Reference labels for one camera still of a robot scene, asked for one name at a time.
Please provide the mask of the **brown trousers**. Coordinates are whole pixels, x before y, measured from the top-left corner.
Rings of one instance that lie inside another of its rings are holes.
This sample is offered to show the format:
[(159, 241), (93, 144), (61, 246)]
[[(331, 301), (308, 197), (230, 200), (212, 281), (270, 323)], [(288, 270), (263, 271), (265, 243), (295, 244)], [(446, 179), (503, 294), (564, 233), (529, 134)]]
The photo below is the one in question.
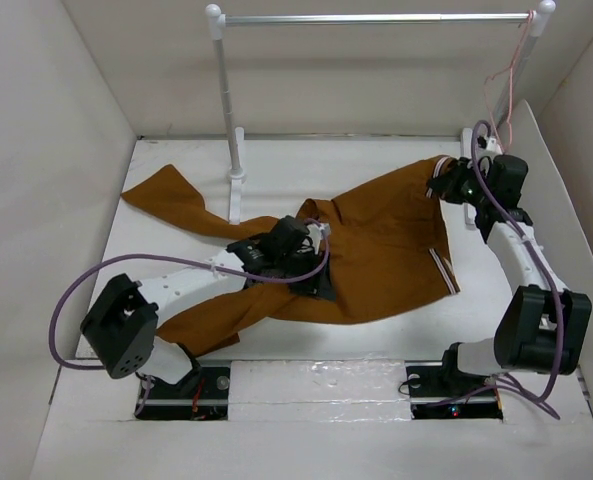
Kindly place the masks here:
[(440, 200), (426, 197), (442, 157), (417, 161), (331, 200), (307, 199), (297, 215), (331, 227), (330, 273), (336, 301), (264, 285), (218, 296), (164, 323), (159, 336), (195, 355), (233, 345), (265, 318), (354, 325), (426, 306), (459, 291)]

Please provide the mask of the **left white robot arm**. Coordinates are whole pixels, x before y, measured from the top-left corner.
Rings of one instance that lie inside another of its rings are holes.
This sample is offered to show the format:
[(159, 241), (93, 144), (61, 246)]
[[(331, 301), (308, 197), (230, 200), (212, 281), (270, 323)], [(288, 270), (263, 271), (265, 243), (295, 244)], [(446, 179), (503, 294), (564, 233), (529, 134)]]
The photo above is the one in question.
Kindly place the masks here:
[(117, 275), (91, 306), (81, 333), (110, 378), (135, 375), (188, 396), (201, 383), (201, 365), (186, 346), (160, 338), (158, 328), (220, 295), (264, 285), (334, 299), (330, 233), (326, 223), (285, 216), (269, 232), (233, 242), (204, 262), (183, 260), (174, 273), (144, 280)]

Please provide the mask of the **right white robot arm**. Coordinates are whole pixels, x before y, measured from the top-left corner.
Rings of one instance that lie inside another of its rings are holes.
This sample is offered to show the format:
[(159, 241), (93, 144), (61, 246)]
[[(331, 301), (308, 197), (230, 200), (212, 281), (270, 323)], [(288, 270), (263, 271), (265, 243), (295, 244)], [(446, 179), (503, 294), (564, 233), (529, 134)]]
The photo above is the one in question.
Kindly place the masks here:
[(512, 155), (483, 161), (486, 170), (467, 158), (446, 161), (428, 182), (441, 200), (474, 207), (476, 228), (513, 290), (493, 337), (455, 343), (445, 351), (438, 381), (452, 394), (470, 387), (475, 376), (572, 374), (592, 312), (589, 297), (569, 290), (553, 272), (530, 216), (519, 205), (527, 163)]

